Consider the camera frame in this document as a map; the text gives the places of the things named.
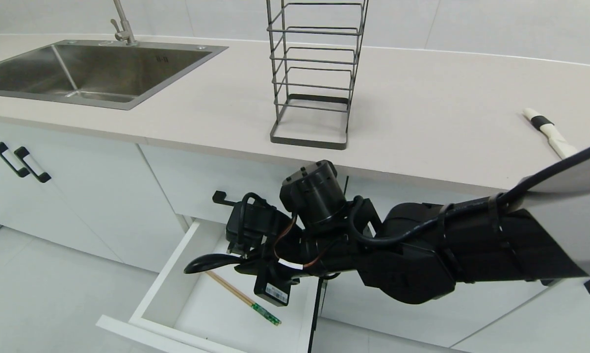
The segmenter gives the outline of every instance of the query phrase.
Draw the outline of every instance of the open drawer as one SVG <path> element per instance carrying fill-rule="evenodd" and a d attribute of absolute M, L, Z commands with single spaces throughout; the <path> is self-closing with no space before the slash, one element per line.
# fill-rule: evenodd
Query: open drawer
<path fill-rule="evenodd" d="M 293 286 L 288 306 L 254 295 L 255 277 L 233 266 L 214 270 L 282 321 L 274 326 L 205 274 L 185 275 L 199 255 L 225 252 L 225 224 L 196 220 L 129 323 L 102 316 L 97 326 L 166 353 L 307 353 L 319 307 L 315 277 Z"/>

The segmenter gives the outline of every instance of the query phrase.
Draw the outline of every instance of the metal wire rack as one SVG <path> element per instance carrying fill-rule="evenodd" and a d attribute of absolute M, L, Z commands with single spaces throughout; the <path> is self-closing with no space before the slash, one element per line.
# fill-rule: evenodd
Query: metal wire rack
<path fill-rule="evenodd" d="M 332 150 L 347 148 L 349 112 L 368 7 L 369 0 L 266 0 L 276 114 L 270 132 L 273 143 Z M 293 39 L 297 44 L 291 46 L 288 43 Z M 312 113 L 311 109 L 324 113 Z M 344 136 L 337 141 L 276 136 L 285 115 L 294 110 L 300 118 L 304 114 L 307 118 L 324 120 L 324 124 L 328 119 L 339 119 L 337 132 L 342 135 L 344 128 Z"/>

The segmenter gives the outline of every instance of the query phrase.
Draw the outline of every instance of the kitchen countertop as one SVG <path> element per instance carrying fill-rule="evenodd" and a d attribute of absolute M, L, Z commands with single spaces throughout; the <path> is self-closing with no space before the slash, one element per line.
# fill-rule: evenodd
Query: kitchen countertop
<path fill-rule="evenodd" d="M 0 60 L 65 39 L 0 35 Z M 558 161 L 521 116 L 532 107 L 569 143 L 590 146 L 590 65 L 489 54 L 362 49 L 344 151 L 277 145 L 268 43 L 179 37 L 229 49 L 132 110 L 0 97 L 0 121 L 486 195 Z"/>

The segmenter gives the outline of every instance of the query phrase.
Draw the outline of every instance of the sticker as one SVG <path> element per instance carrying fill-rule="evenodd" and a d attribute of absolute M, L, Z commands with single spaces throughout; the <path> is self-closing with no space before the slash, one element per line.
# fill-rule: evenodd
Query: sticker
<path fill-rule="evenodd" d="M 265 291 L 266 291 L 266 294 L 270 295 L 271 297 L 276 298 L 280 302 L 282 302 L 284 304 L 288 303 L 288 294 L 286 294 L 284 291 L 280 290 L 276 286 L 273 286 L 272 284 L 267 283 Z"/>

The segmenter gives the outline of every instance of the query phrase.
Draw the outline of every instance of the sink basin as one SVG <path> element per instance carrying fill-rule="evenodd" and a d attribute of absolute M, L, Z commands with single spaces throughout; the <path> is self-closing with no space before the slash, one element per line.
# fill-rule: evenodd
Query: sink basin
<path fill-rule="evenodd" d="M 129 110 L 225 49 L 64 40 L 0 62 L 0 96 Z"/>

